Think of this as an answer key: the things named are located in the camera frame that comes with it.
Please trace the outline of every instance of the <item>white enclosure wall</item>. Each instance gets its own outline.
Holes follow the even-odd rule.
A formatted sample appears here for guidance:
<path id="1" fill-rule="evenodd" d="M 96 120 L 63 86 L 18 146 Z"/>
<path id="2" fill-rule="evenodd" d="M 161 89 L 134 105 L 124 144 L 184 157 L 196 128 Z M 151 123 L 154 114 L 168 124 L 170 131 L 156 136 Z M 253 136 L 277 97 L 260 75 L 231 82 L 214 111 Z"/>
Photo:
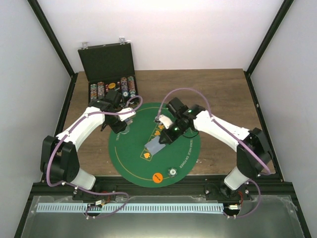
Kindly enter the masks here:
<path id="1" fill-rule="evenodd" d="M 0 237 L 14 236 L 70 77 L 27 1 L 0 8 Z"/>
<path id="2" fill-rule="evenodd" d="M 133 44 L 136 70 L 247 69 L 282 0 L 39 0 L 75 71 L 82 42 Z"/>
<path id="3" fill-rule="evenodd" d="M 317 237 L 317 5 L 294 1 L 252 81 L 287 181 Z"/>

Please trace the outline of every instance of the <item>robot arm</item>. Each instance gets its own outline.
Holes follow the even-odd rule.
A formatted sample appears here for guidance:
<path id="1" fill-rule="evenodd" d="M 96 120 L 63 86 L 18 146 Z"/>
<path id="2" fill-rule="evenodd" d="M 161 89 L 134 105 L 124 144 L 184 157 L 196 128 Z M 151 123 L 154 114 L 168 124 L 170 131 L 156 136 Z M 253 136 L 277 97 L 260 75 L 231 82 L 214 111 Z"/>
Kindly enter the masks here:
<path id="1" fill-rule="evenodd" d="M 54 148 L 67 135 L 54 155 L 50 177 L 58 181 L 70 182 L 87 190 L 92 189 L 96 178 L 80 168 L 77 151 L 84 140 L 99 125 L 103 125 L 102 130 L 106 125 L 109 125 L 114 133 L 126 129 L 128 123 L 131 122 L 130 118 L 136 114 L 131 108 L 124 108 L 119 111 L 119 113 L 126 113 L 123 115 L 105 115 L 102 113 L 115 113 L 120 99 L 121 95 L 118 92 L 109 91 L 104 101 L 92 101 L 82 116 L 68 129 L 56 137 L 47 136 L 42 145 L 41 171 L 46 174 Z"/>
<path id="2" fill-rule="evenodd" d="M 189 128 L 203 131 L 227 144 L 237 153 L 237 166 L 224 180 L 227 188 L 231 191 L 237 190 L 247 180 L 255 179 L 263 167 L 236 139 L 221 129 L 214 122 L 216 120 L 235 137 L 243 141 L 264 164 L 267 164 L 271 160 L 272 151 L 264 133 L 260 129 L 254 128 L 253 130 L 248 130 L 232 125 L 215 116 L 211 118 L 205 108 L 198 105 L 188 108 L 178 98 L 172 99 L 166 107 L 175 117 L 175 121 L 172 122 L 172 120 L 164 115 L 159 116 L 157 122 L 164 124 L 165 128 L 159 138 L 154 138 L 145 145 L 152 155 L 167 144 L 173 143 Z"/>

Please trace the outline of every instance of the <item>green poker mat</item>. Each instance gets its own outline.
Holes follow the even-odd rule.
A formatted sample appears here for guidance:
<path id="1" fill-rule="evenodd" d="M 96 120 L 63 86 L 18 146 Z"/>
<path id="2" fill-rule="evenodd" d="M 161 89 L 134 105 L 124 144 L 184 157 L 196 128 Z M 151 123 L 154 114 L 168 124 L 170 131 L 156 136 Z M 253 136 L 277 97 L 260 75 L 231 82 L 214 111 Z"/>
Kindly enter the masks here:
<path id="1" fill-rule="evenodd" d="M 200 152 L 199 135 L 181 136 L 153 156 L 146 150 L 144 145 L 164 129 L 154 122 L 159 106 L 160 103 L 143 104 L 127 134 L 111 132 L 109 137 L 109 155 L 114 167 L 125 179 L 142 187 L 163 187 L 180 181 L 192 170 Z M 166 108 L 162 114 L 173 118 Z M 192 137 L 196 133 L 189 129 L 185 135 Z M 177 170 L 174 177 L 168 176 L 171 168 Z"/>

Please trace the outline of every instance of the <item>yellow card symbol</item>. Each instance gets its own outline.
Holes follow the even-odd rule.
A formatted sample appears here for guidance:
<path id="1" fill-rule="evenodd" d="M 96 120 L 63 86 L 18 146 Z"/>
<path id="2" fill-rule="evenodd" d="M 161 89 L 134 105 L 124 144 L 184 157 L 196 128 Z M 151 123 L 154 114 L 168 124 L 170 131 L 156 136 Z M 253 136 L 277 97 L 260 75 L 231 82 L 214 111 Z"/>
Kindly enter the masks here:
<path id="1" fill-rule="evenodd" d="M 150 153 L 145 153 L 144 157 L 147 159 L 147 158 L 151 157 L 151 154 Z"/>
<path id="2" fill-rule="evenodd" d="M 155 173 L 155 174 L 153 175 L 153 181 L 154 181 L 155 183 L 160 183 L 160 182 L 162 182 L 162 181 L 163 181 L 163 175 L 160 174 L 160 173 Z"/>

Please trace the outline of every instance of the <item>wooden table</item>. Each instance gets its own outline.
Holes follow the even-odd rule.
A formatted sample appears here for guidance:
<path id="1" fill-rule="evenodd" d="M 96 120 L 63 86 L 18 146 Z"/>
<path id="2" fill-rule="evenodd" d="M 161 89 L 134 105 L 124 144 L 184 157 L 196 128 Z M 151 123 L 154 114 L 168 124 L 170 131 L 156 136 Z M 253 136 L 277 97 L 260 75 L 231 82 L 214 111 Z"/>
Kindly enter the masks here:
<path id="1" fill-rule="evenodd" d="M 260 128 L 260 122 L 241 69 L 201 70 L 151 70 L 136 71 L 139 94 L 144 103 L 161 102 L 172 89 L 191 87 L 201 91 L 209 100 L 211 111 L 217 117 L 234 125 L 253 129 Z M 190 91 L 176 92 L 181 101 L 191 106 L 205 106 L 199 95 Z M 65 127 L 77 120 L 88 104 L 88 81 L 80 72 L 68 110 Z M 78 151 L 81 168 L 93 175 L 119 175 L 108 154 L 110 128 L 100 132 L 97 128 L 84 141 Z M 201 151 L 199 159 L 190 174 L 227 174 L 236 165 L 236 153 L 224 143 L 200 133 Z"/>

